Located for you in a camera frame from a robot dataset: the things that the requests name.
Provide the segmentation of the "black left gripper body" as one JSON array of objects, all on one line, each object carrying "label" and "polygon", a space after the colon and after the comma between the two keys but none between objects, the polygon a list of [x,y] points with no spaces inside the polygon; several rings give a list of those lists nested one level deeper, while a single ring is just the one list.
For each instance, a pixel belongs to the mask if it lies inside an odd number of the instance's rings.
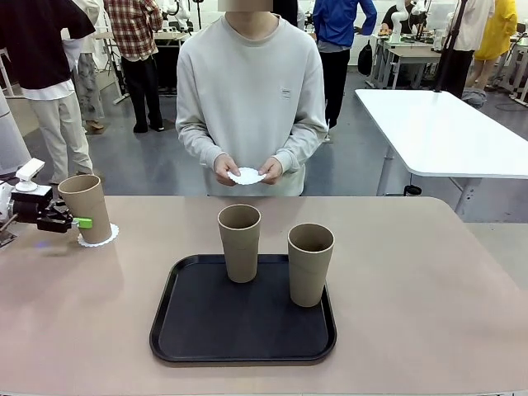
[{"label": "black left gripper body", "polygon": [[12,191],[12,215],[23,224],[35,224],[38,229],[49,229],[47,208],[53,199],[51,186],[37,186],[33,191]]}]

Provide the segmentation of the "person's right hand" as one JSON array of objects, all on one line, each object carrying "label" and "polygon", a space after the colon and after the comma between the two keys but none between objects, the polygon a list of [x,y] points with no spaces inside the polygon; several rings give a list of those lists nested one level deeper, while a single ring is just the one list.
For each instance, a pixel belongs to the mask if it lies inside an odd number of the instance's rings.
[{"label": "person's right hand", "polygon": [[239,176],[240,171],[234,160],[228,154],[220,154],[214,161],[214,173],[219,184],[224,186],[234,186],[236,184],[229,174]]}]

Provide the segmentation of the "person's left hand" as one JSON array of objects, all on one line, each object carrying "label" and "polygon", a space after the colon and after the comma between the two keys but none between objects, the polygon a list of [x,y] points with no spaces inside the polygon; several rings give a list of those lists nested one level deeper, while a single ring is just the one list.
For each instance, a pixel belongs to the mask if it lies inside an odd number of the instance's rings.
[{"label": "person's left hand", "polygon": [[259,169],[259,175],[264,176],[262,183],[275,185],[281,178],[283,168],[281,163],[274,157],[270,157]]}]

